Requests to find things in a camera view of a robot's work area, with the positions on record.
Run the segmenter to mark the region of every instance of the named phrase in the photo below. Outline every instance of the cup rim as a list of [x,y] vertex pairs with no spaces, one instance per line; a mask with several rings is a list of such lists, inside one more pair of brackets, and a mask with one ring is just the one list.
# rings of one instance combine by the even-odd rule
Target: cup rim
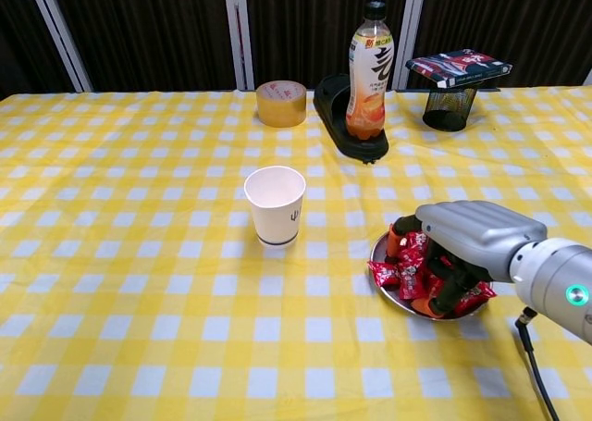
[[[295,199],[292,199],[291,201],[287,201],[286,203],[283,204],[278,204],[278,205],[272,205],[272,206],[262,206],[259,205],[253,198],[252,196],[249,194],[249,192],[247,191],[247,183],[249,183],[249,180],[256,175],[257,173],[261,172],[261,171],[265,171],[271,168],[284,168],[287,169],[288,171],[291,171],[292,173],[295,173],[296,175],[298,175],[298,177],[300,177],[300,179],[302,180],[302,190],[298,193],[298,196],[296,196]],[[286,167],[285,165],[271,165],[269,167],[262,167],[259,169],[256,169],[253,173],[251,173],[247,179],[245,179],[243,185],[242,185],[242,189],[244,190],[244,194],[247,196],[247,199],[249,200],[249,202],[259,208],[263,208],[263,209],[271,209],[271,208],[280,208],[282,206],[286,206],[289,204],[293,204],[294,202],[298,201],[303,195],[304,192],[306,191],[306,179],[304,178],[304,176],[297,171],[296,169],[292,168],[292,167]]]

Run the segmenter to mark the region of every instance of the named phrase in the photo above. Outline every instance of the robotic hand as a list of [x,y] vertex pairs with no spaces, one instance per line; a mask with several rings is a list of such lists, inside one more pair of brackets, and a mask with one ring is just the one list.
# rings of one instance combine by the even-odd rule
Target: robotic hand
[[[445,279],[424,313],[445,315],[481,280],[514,282],[528,307],[592,344],[589,248],[547,239],[544,224],[482,201],[421,205],[393,225],[400,236],[418,230],[430,239],[427,266]],[[452,269],[440,260],[443,254]]]

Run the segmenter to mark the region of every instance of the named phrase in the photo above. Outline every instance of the plastic bottle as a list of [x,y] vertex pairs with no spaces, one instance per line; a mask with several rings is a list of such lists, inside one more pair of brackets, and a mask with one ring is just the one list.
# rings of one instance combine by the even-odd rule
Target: plastic bottle
[[385,125],[385,91],[395,55],[390,30],[384,23],[387,6],[369,2],[364,23],[350,45],[350,103],[346,114],[348,133],[361,140],[377,136]]

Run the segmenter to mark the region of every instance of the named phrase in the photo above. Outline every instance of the black mesh pencil holder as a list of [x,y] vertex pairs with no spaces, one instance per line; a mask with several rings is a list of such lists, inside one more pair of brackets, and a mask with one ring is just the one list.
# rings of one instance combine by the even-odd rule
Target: black mesh pencil holder
[[425,106],[424,123],[440,131],[460,131],[477,93],[477,84],[463,88],[434,88],[430,90]]

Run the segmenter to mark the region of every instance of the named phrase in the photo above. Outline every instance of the white paper cup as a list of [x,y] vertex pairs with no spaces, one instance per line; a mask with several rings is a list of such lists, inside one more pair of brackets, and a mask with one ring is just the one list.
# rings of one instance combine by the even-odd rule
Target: white paper cup
[[290,167],[265,167],[244,181],[259,241],[269,248],[294,243],[300,225],[306,180]]

